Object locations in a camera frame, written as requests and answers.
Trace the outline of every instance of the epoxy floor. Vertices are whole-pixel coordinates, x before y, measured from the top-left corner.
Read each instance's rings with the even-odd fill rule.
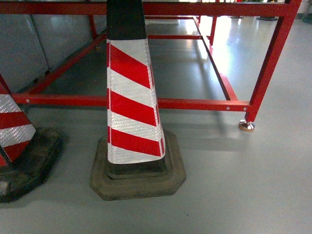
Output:
[[[250,98],[275,25],[218,18],[217,64],[239,99]],[[148,25],[194,30],[188,21]],[[311,39],[312,25],[296,20],[252,133],[237,127],[244,113],[160,110],[187,173],[173,196],[101,200],[89,180],[106,110],[30,108],[32,122],[58,129],[65,145],[47,183],[0,204],[0,234],[312,233]],[[224,99],[202,42],[150,40],[150,51],[159,97]],[[105,46],[89,54],[45,92],[105,95],[105,55]]]

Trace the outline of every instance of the white reflective stripe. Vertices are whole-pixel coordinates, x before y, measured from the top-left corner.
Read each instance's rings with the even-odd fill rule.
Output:
[[[0,94],[0,114],[11,112],[21,112],[21,110],[10,95]]]
[[[7,147],[29,141],[33,138],[36,130],[33,125],[27,124],[14,128],[0,130],[0,145]]]
[[[156,161],[162,159],[163,157],[164,155],[161,157],[157,157],[144,153],[125,150],[108,143],[108,160],[114,164],[129,164]]]
[[[109,122],[109,126],[112,129],[121,131],[123,133],[131,134],[137,137],[160,141],[162,138],[161,126],[157,127],[142,123],[125,116],[121,116],[115,112],[107,111],[108,116],[112,116],[111,122]]]
[[[151,64],[147,39],[111,40],[110,43],[146,66]]]
[[[146,88],[114,70],[110,72],[110,89],[112,91],[146,106],[156,107],[157,97],[154,87],[151,89]]]

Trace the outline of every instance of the red metal bar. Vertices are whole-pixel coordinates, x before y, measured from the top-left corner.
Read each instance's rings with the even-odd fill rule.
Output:
[[[90,22],[90,27],[91,27],[92,38],[96,39],[98,37],[98,33],[97,33],[96,23],[94,21],[94,16],[88,15],[88,17],[89,17],[89,22]]]
[[[209,43],[210,45],[214,44],[214,39],[215,39],[215,26],[216,26],[216,20],[218,16],[213,16],[213,22],[211,25],[211,31],[210,31],[210,38],[209,38]]]
[[[158,16],[286,16],[293,9],[287,3],[258,2],[145,2],[145,15]],[[0,1],[0,14],[106,15],[105,2],[16,2]]]
[[[18,104],[62,105],[62,106],[101,106],[106,107],[106,97],[84,95],[49,94],[12,94]],[[210,110],[210,111],[246,111],[250,109],[248,101],[222,101],[198,99],[158,98],[162,109]]]
[[[192,16],[145,16],[147,20],[192,20]]]
[[[12,94],[17,104],[106,106],[106,97],[82,95]]]
[[[161,109],[207,110],[207,111],[246,111],[250,105],[248,101],[221,101],[197,99],[159,98]]]
[[[0,84],[3,85],[3,87],[8,91],[8,93],[11,93],[11,90],[10,90],[9,86],[6,84],[4,78],[2,77],[1,74],[0,74]]]
[[[86,56],[94,47],[99,45],[104,39],[106,35],[101,35],[96,38],[88,47],[81,50],[77,55],[70,58],[66,61],[62,66],[58,67],[54,72],[49,73],[42,80],[39,80],[32,88],[27,90],[25,93],[29,94],[38,94],[43,91],[46,87],[52,84],[60,75],[66,72],[69,68],[71,68],[75,63],[77,63],[81,58]]]
[[[289,12],[289,15],[287,17],[280,17],[278,19],[271,43],[269,45],[262,68],[260,70],[258,80],[253,91],[253,95],[250,100],[250,103],[254,108],[252,108],[252,110],[247,112],[245,115],[245,119],[248,122],[254,122],[257,116],[261,102],[270,83],[274,69],[277,65],[278,58],[285,45],[287,36],[300,6],[300,1],[292,0],[287,2],[290,2],[292,11]]]
[[[192,39],[200,40],[200,35],[148,35],[148,39]]]
[[[198,21],[197,21],[196,17],[193,17],[193,19],[194,19],[195,25],[196,25],[196,27],[197,27],[198,33],[199,33],[200,35],[202,35],[201,30],[200,30],[200,28],[199,28],[199,26],[198,26]],[[222,73],[220,73],[220,72],[218,71],[218,68],[217,68],[217,66],[216,66],[216,64],[215,64],[215,61],[214,61],[214,58],[213,58],[213,48],[212,48],[212,46],[210,45],[210,43],[209,43],[207,37],[202,35],[202,41],[203,41],[204,46],[205,46],[205,48],[206,48],[206,50],[207,50],[209,59],[210,59],[211,64],[212,64],[212,66],[213,66],[213,68],[214,68],[216,77],[217,77],[218,80],[219,80],[219,83],[220,83],[220,85],[221,85],[221,88],[222,88],[222,91],[223,91],[223,93],[224,93],[224,96],[225,96],[226,100],[237,101],[237,100],[238,100],[238,99],[237,99],[237,96],[236,96],[236,94],[235,94],[235,92],[234,92],[234,89],[232,88],[232,86],[231,86],[231,84],[230,84],[228,78],[226,77],[225,74],[222,74]]]

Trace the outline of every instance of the metal leg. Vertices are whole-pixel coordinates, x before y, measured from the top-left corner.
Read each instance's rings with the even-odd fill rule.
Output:
[[[239,122],[238,127],[240,130],[252,132],[254,130],[255,124],[254,122],[247,122],[246,120],[242,119]]]

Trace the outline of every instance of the red stripe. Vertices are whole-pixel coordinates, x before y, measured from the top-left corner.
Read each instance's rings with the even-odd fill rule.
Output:
[[[165,147],[164,147],[164,140],[163,140],[163,138],[161,138],[160,144],[161,144],[162,152],[165,152]]]
[[[110,98],[110,92],[109,92],[110,90],[109,90],[109,88],[107,88],[107,99],[108,99],[108,103],[107,103],[107,106],[106,106],[106,108],[107,108],[107,110],[109,110],[110,109],[110,100],[111,100],[111,98]]]
[[[111,69],[146,88],[151,88],[148,69],[145,64],[137,61],[113,45],[110,46],[110,51]]]
[[[112,112],[146,124],[157,126],[154,109],[152,107],[128,99],[113,91],[110,91],[110,94]]]
[[[106,57],[106,59],[107,59],[107,61],[106,61],[106,63],[107,63],[107,67],[109,67],[109,62],[110,62],[110,43],[106,43],[106,54],[107,54],[107,57]]]
[[[0,154],[0,167],[1,166],[6,166],[6,161],[4,160],[4,158],[2,157],[2,155]]]
[[[20,156],[20,154],[24,151],[28,143],[29,141],[25,141],[20,144],[4,147],[3,149],[8,154],[11,161],[14,162],[15,159],[17,159]]]
[[[107,142],[111,143],[111,127],[107,126]]]
[[[8,94],[10,92],[11,92],[10,88],[5,83],[5,80],[3,79],[3,77],[0,74],[0,94]]]
[[[0,114],[0,119],[0,129],[30,124],[30,121],[24,112],[2,113]]]
[[[8,91],[1,83],[0,83],[0,94],[8,94]]]
[[[154,82],[154,73],[152,69],[152,65],[150,64],[150,71],[151,71],[151,76],[152,76],[152,86],[155,87],[155,82]]]
[[[161,156],[159,142],[112,129],[112,145],[130,151]]]

